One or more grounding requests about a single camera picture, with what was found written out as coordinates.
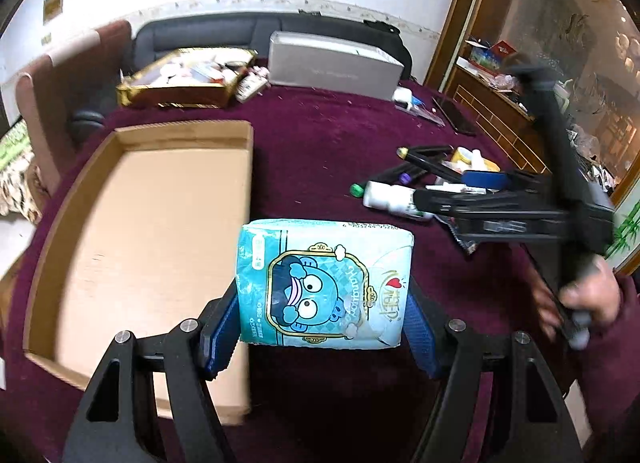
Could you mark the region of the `person's right hand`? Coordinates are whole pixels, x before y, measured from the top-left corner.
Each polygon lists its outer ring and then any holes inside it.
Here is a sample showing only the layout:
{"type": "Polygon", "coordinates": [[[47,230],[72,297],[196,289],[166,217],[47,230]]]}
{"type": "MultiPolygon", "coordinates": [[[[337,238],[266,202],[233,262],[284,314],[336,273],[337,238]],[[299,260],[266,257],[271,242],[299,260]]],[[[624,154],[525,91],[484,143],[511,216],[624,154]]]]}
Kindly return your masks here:
{"type": "Polygon", "coordinates": [[[613,270],[603,257],[594,256],[587,273],[563,287],[558,295],[551,292],[535,268],[526,270],[525,280],[532,291],[541,331],[549,341],[555,339],[556,330],[563,323],[558,304],[588,311],[593,323],[602,327],[613,323],[620,312],[622,293],[613,270]]]}

